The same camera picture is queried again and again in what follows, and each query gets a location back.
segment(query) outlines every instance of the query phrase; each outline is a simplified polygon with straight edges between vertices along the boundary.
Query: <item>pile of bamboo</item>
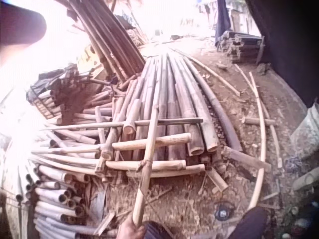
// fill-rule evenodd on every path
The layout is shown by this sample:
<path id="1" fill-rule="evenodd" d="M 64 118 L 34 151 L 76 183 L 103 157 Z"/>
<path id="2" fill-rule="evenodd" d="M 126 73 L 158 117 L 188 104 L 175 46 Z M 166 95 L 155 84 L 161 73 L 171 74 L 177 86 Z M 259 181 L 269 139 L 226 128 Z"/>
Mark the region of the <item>pile of bamboo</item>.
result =
<path id="1" fill-rule="evenodd" d="M 124 82 L 143 69 L 143 57 L 103 0 L 68 2 L 66 5 L 78 15 L 109 76 L 115 73 Z"/>
<path id="2" fill-rule="evenodd" d="M 255 63 L 260 49 L 264 48 L 261 37 L 233 31 L 224 32 L 219 46 L 227 51 L 232 63 Z"/>

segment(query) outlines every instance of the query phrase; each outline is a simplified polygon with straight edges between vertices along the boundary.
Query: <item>thin bamboo stick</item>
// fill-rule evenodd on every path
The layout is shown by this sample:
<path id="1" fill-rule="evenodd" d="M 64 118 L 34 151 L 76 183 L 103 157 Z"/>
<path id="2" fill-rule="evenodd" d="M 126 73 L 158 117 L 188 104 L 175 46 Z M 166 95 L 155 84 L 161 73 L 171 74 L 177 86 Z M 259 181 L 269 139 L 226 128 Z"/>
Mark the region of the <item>thin bamboo stick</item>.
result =
<path id="1" fill-rule="evenodd" d="M 151 178 L 166 178 L 166 177 L 177 177 L 177 176 L 183 176 L 183 175 L 189 175 L 189 174 L 195 174 L 205 172 L 205 165 L 204 164 L 198 164 L 194 166 L 188 166 L 185 170 L 180 171 L 167 171 L 167 172 L 152 172 L 150 177 Z M 136 172 L 126 172 L 126 175 L 128 177 L 134 177 L 134 178 L 141 178 L 141 173 Z"/>
<path id="2" fill-rule="evenodd" d="M 134 210 L 132 214 L 132 219 L 135 226 L 139 227 L 142 223 L 142 218 L 144 214 L 145 200 L 144 195 L 147 195 L 150 184 L 150 175 L 152 171 L 153 154 L 156 141 L 156 129 L 158 125 L 159 116 L 159 102 L 160 102 L 160 90 L 161 90 L 161 78 L 156 78 L 154 97 L 153 97 L 153 107 L 150 118 L 150 126 L 148 132 L 148 142 L 145 148 L 144 163 L 141 175 L 141 183 L 137 191 L 136 200 L 134 204 Z"/>
<path id="3" fill-rule="evenodd" d="M 250 78 L 252 81 L 252 85 L 253 85 L 253 89 L 254 89 L 253 92 L 254 92 L 255 97 L 256 97 L 258 114 L 259 114 L 259 119 L 260 119 L 260 135 L 261 135 L 260 161 L 265 162 L 265 160 L 266 160 L 266 128 L 265 128 L 264 114 L 263 114 L 263 109 L 261 106 L 261 101 L 259 98 L 259 94 L 258 94 L 258 90 L 256 87 L 254 77 L 251 74 L 251 72 L 249 72 L 249 75 L 250 75 Z M 255 185 L 255 189 L 253 192 L 253 196 L 252 196 L 250 203 L 249 203 L 249 206 L 248 206 L 248 210 L 255 207 L 258 203 L 259 195 L 261 192 L 261 187 L 263 185 L 264 173 L 265 173 L 265 170 L 263 168 L 258 170 L 256 185 Z"/>
<path id="4" fill-rule="evenodd" d="M 192 56 L 183 53 L 179 50 L 176 49 L 172 49 L 173 51 L 178 52 L 179 54 L 187 57 L 189 60 L 191 60 L 192 62 L 196 63 L 197 65 L 199 65 L 200 67 L 204 68 L 206 71 L 208 71 L 210 74 L 212 74 L 213 76 L 215 76 L 219 81 L 221 81 L 223 84 L 225 84 L 229 89 L 231 89 L 237 96 L 240 96 L 240 92 L 238 90 L 236 90 L 235 87 L 233 87 L 228 81 L 226 81 L 224 78 L 222 78 L 220 75 L 218 75 L 216 72 L 214 72 L 212 69 L 210 69 L 208 66 L 205 66 L 203 63 L 201 63 L 200 61 L 196 60 L 195 58 L 193 58 Z"/>
<path id="5" fill-rule="evenodd" d="M 210 101 L 212 107 L 214 108 L 221 126 L 223 127 L 224 133 L 227 138 L 227 142 L 229 143 L 230 147 L 237 150 L 243 151 L 234 126 L 232 125 L 228 115 L 226 114 L 223 106 L 221 105 L 220 101 L 217 99 L 215 94 L 213 93 L 211 87 L 207 84 L 198 70 L 194 67 L 194 65 L 189 61 L 188 58 L 184 57 L 185 63 L 187 64 L 188 68 L 191 70 L 194 78 L 201 86 L 202 90 L 207 96 L 207 99 Z"/>
<path id="6" fill-rule="evenodd" d="M 247 76 L 245 75 L 245 73 L 240 69 L 240 67 L 237 65 L 237 64 L 234 64 L 235 67 L 239 70 L 239 72 L 241 73 L 241 75 L 244 77 L 244 79 L 246 80 L 247 84 L 249 85 L 249 87 L 251 88 L 252 91 L 254 91 L 254 88 L 252 86 L 252 84 L 249 82 Z M 264 111 L 264 114 L 265 114 L 265 118 L 270 120 L 270 115 L 269 115 L 269 112 L 265 106 L 265 104 L 262 102 L 262 100 L 260 100 L 261 102 L 261 106 L 263 108 L 263 111 Z M 278 168 L 282 168 L 283 167 L 283 161 L 282 161 L 282 158 L 280 156 L 280 147 L 279 147 L 279 143 L 278 143 L 278 137 L 277 137 L 277 134 L 276 134 L 276 130 L 275 130 L 275 127 L 274 126 L 269 126 L 270 128 L 270 132 L 271 132 L 271 135 L 273 137 L 273 141 L 274 141 L 274 145 L 275 145 L 275 150 L 276 150 L 276 155 L 277 155 L 277 167 Z"/>
<path id="7" fill-rule="evenodd" d="M 199 117 L 185 117 L 185 118 L 177 118 L 177 119 L 159 119 L 159 125 L 179 125 L 179 124 L 198 124 L 202 123 L 203 119 Z M 81 128 L 120 128 L 123 127 L 125 122 L 106 122 L 106 123 L 89 123 L 83 125 L 68 125 L 68 126 L 59 126 L 59 127 L 48 127 L 41 129 L 45 130 L 61 130 L 61 129 L 69 129 L 76 130 Z M 139 120 L 135 121 L 135 126 L 143 127 L 149 126 L 149 120 Z"/>

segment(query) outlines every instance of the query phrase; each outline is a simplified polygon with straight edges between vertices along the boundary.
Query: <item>bamboo stalk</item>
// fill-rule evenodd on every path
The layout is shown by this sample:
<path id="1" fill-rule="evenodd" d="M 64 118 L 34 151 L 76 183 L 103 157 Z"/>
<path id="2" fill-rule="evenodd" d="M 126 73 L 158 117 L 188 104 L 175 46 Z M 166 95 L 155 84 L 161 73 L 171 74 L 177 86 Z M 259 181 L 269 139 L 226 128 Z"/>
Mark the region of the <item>bamboo stalk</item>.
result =
<path id="1" fill-rule="evenodd" d="M 67 216 L 65 214 L 49 211 L 49 210 L 42 208 L 42 207 L 39 207 L 39 206 L 36 206 L 34 210 L 37 213 L 45 215 L 48 218 L 52 218 L 52 219 L 55 219 L 55 220 L 61 221 L 61 222 L 67 221 Z"/>
<path id="2" fill-rule="evenodd" d="M 115 122 L 121 122 L 123 120 L 125 120 L 125 114 L 126 114 L 126 110 L 128 107 L 128 104 L 131 100 L 133 91 L 134 91 L 134 87 L 136 85 L 137 81 L 132 81 L 132 86 L 131 88 L 127 91 L 127 94 L 124 98 L 122 107 L 121 107 L 121 111 L 119 112 L 119 114 L 116 116 L 116 118 L 114 119 Z M 107 161 L 111 161 L 113 160 L 113 149 L 112 149 L 112 143 L 117 142 L 120 136 L 120 132 L 117 128 L 112 128 L 109 132 L 109 135 L 106 139 L 105 144 L 101 147 L 102 153 L 101 153 L 101 157 L 100 157 L 100 162 L 97 165 L 97 167 L 95 168 L 96 171 L 101 171 L 103 170 L 103 166 L 101 166 L 101 163 L 103 164 L 103 161 L 107 160 Z"/>
<path id="3" fill-rule="evenodd" d="M 259 98 L 259 94 L 258 94 L 258 90 L 256 87 L 254 77 L 251 74 L 251 72 L 249 72 L 249 75 L 250 75 L 250 78 L 252 81 L 252 85 L 253 85 L 253 89 L 254 89 L 253 92 L 254 92 L 255 97 L 256 97 L 258 114 L 259 114 L 259 119 L 260 119 L 260 135 L 261 135 L 260 161 L 265 162 L 265 160 L 266 160 L 266 128 L 265 128 L 264 114 L 263 114 L 263 109 L 261 106 L 261 101 Z M 263 168 L 258 170 L 256 185 L 255 185 L 255 189 L 253 192 L 253 196 L 252 196 L 250 203 L 249 203 L 249 206 L 248 206 L 248 210 L 255 207 L 258 203 L 259 195 L 261 192 L 261 187 L 263 185 L 264 173 L 265 173 L 265 170 Z"/>
<path id="4" fill-rule="evenodd" d="M 95 107 L 95 119 L 96 119 L 96 123 L 102 123 L 103 121 L 99 106 Z M 103 128 L 98 128 L 98 135 L 99 135 L 100 143 L 101 144 L 105 143 L 105 133 Z"/>
<path id="5" fill-rule="evenodd" d="M 100 108 L 103 111 L 103 114 L 110 114 L 110 108 Z M 84 109 L 83 111 L 85 112 L 93 112 L 91 109 Z M 91 115 L 91 113 L 74 113 L 74 116 L 87 119 L 87 120 L 96 120 L 95 115 Z M 102 122 L 110 122 L 112 121 L 111 116 L 101 116 Z"/>
<path id="6" fill-rule="evenodd" d="M 241 75 L 244 77 L 244 79 L 246 80 L 247 84 L 249 85 L 249 87 L 251 88 L 252 91 L 254 91 L 254 88 L 252 86 L 252 84 L 249 82 L 247 76 L 245 75 L 245 73 L 240 69 L 240 67 L 235 64 L 236 68 L 239 70 L 239 72 L 241 73 Z M 267 110 L 267 108 L 265 107 L 265 104 L 262 102 L 262 100 L 260 100 L 261 102 L 261 106 L 263 108 L 263 111 L 264 111 L 264 114 L 265 114 L 265 118 L 270 120 L 270 115 L 269 115 L 269 112 Z M 269 126 L 270 128 L 270 132 L 271 132 L 271 135 L 273 137 L 273 141 L 274 141 L 274 145 L 275 145 L 275 150 L 276 150 L 276 156 L 277 156 L 277 167 L 278 168 L 282 168 L 283 167 L 283 161 L 282 161 L 282 158 L 280 156 L 280 147 L 279 147 L 279 143 L 278 143 L 278 137 L 277 137 L 277 134 L 276 134 L 276 130 L 275 130 L 275 127 L 274 126 Z"/>
<path id="7" fill-rule="evenodd" d="M 37 195 L 46 197 L 52 201 L 55 201 L 57 203 L 65 203 L 67 197 L 64 194 L 60 194 L 56 192 L 57 190 L 47 190 L 42 188 L 35 188 L 35 193 Z"/>
<path id="8" fill-rule="evenodd" d="M 42 182 L 39 185 L 39 188 L 46 188 L 46 189 L 60 189 L 60 183 L 59 182 Z"/>
<path id="9" fill-rule="evenodd" d="M 223 192 L 226 188 L 228 188 L 228 184 L 224 181 L 224 179 L 217 173 L 214 168 L 210 168 L 206 170 L 207 176 L 213 181 L 220 192 Z"/>
<path id="10" fill-rule="evenodd" d="M 202 129 L 202 135 L 204 137 L 206 149 L 208 152 L 214 152 L 217 150 L 219 145 L 219 139 L 217 137 L 214 122 L 210 115 L 205 99 L 192 73 L 182 58 L 178 61 L 178 64 L 182 74 L 184 75 L 184 82 L 186 83 L 186 87 L 190 92 L 197 115 L 204 120 L 204 122 L 200 124 L 200 127 Z"/>
<path id="11" fill-rule="evenodd" d="M 45 208 L 47 210 L 56 212 L 56 213 L 62 213 L 68 216 L 72 216 L 72 217 L 78 217 L 81 216 L 83 214 L 83 210 L 81 207 L 78 207 L 76 210 L 72 210 L 72 209 L 66 209 L 66 208 L 61 208 L 46 202 L 42 202 L 42 201 L 38 201 L 36 203 L 36 206 Z"/>
<path id="12" fill-rule="evenodd" d="M 139 227 L 142 223 L 145 200 L 144 195 L 147 195 L 150 184 L 150 175 L 152 171 L 152 162 L 153 154 L 155 149 L 156 141 L 156 130 L 158 125 L 158 116 L 159 116 L 159 102 L 160 102 L 160 90 L 161 90 L 161 78 L 156 78 L 154 97 L 153 97 L 153 106 L 150 118 L 150 126 L 147 137 L 147 144 L 144 154 L 144 163 L 141 175 L 141 183 L 137 191 L 136 200 L 134 204 L 134 210 L 132 219 L 135 226 Z"/>
<path id="13" fill-rule="evenodd" d="M 197 69 L 194 67 L 194 65 L 189 61 L 188 58 L 184 57 L 185 63 L 187 64 L 188 68 L 194 75 L 194 78 L 196 81 L 200 84 L 202 90 L 206 94 L 207 99 L 210 101 L 212 107 L 214 108 L 221 126 L 223 127 L 224 133 L 227 138 L 227 142 L 229 143 L 230 147 L 237 150 L 237 151 L 243 151 L 240 141 L 238 139 L 238 136 L 236 134 L 236 131 L 234 129 L 234 126 L 232 125 L 228 115 L 226 114 L 225 110 L 223 109 L 223 106 L 220 104 L 219 100 L 213 93 L 211 87 L 207 84 L 207 82 L 204 80 L 204 78 L 201 76 L 201 74 L 197 71 Z"/>
<path id="14" fill-rule="evenodd" d="M 180 117 L 180 108 L 175 92 L 175 83 L 173 78 L 173 72 L 170 64 L 167 64 L 167 83 L 168 83 L 168 100 L 167 100 L 167 117 L 169 119 Z M 167 135 L 175 135 L 184 133 L 184 129 L 181 125 L 168 125 Z M 170 145 L 167 147 L 168 160 L 179 160 L 186 158 L 185 145 Z"/>
<path id="15" fill-rule="evenodd" d="M 264 169 L 267 173 L 271 172 L 271 165 L 266 162 L 262 162 L 254 157 L 251 157 L 247 154 L 236 151 L 235 149 L 229 148 L 227 146 L 224 147 L 221 154 L 227 158 L 231 158 L 238 162 L 247 164 L 256 169 Z"/>
<path id="16" fill-rule="evenodd" d="M 155 148 L 166 147 L 175 144 L 183 144 L 190 142 L 191 134 L 190 133 L 182 133 L 177 135 L 170 135 L 164 137 L 158 137 L 155 139 Z M 114 150 L 118 151 L 128 151 L 135 149 L 145 149 L 148 143 L 147 139 L 140 139 L 128 142 L 117 142 L 113 143 L 112 147 Z"/>
<path id="17" fill-rule="evenodd" d="M 177 118 L 177 119 L 159 119 L 159 125 L 179 125 L 179 124 L 198 124 L 202 123 L 203 119 L 199 117 L 185 117 L 185 118 Z M 45 130 L 61 130 L 61 129 L 68 129 L 68 130 L 77 130 L 82 128 L 119 128 L 123 127 L 125 122 L 105 122 L 105 123 L 89 123 L 83 125 L 68 125 L 68 126 L 59 126 L 59 127 L 48 127 L 41 129 L 42 131 Z M 135 126 L 143 127 L 149 126 L 149 120 L 139 120 L 135 121 Z"/>
<path id="18" fill-rule="evenodd" d="M 65 182 L 65 183 L 70 183 L 73 179 L 71 174 L 64 173 L 64 172 L 61 172 L 60 170 L 46 167 L 44 165 L 41 165 L 39 167 L 39 171 L 52 179 Z"/>
<path id="19" fill-rule="evenodd" d="M 141 107 L 141 100 L 135 99 L 132 107 L 130 109 L 130 112 L 124 122 L 123 125 L 123 133 L 124 134 L 133 134 L 136 132 L 135 124 L 134 122 L 138 120 L 139 113 L 140 113 L 140 107 Z"/>
<path id="20" fill-rule="evenodd" d="M 259 118 L 252 118 L 247 116 L 244 116 L 241 122 L 245 124 L 260 125 Z M 271 125 L 276 125 L 276 122 L 272 119 L 265 119 L 265 126 L 271 126 Z"/>
<path id="21" fill-rule="evenodd" d="M 203 69 L 205 69 L 206 71 L 208 71 L 210 74 L 212 74 L 213 76 L 215 76 L 220 82 L 222 82 L 223 84 L 225 84 L 229 89 L 231 89 L 232 92 L 234 92 L 237 96 L 240 96 L 240 92 L 238 90 L 235 89 L 235 87 L 233 87 L 228 81 L 226 81 L 224 78 L 222 78 L 220 75 L 218 75 L 216 72 L 214 72 L 212 69 L 210 69 L 208 66 L 205 66 L 203 63 L 201 63 L 200 61 L 196 60 L 195 58 L 193 58 L 192 56 L 183 53 L 179 50 L 176 49 L 172 49 L 173 51 L 178 52 L 179 54 L 187 57 L 189 60 L 191 60 L 192 62 L 196 63 L 197 65 L 199 65 L 200 67 L 202 67 Z"/>
<path id="22" fill-rule="evenodd" d="M 177 176 L 190 175 L 190 174 L 195 174 L 200 172 L 205 172 L 204 164 L 187 166 L 185 170 L 180 170 L 180 171 L 152 172 L 150 177 L 151 178 L 177 177 Z M 130 172 L 130 171 L 127 171 L 126 175 L 128 177 L 134 177 L 134 178 L 141 177 L 141 173 Z"/>

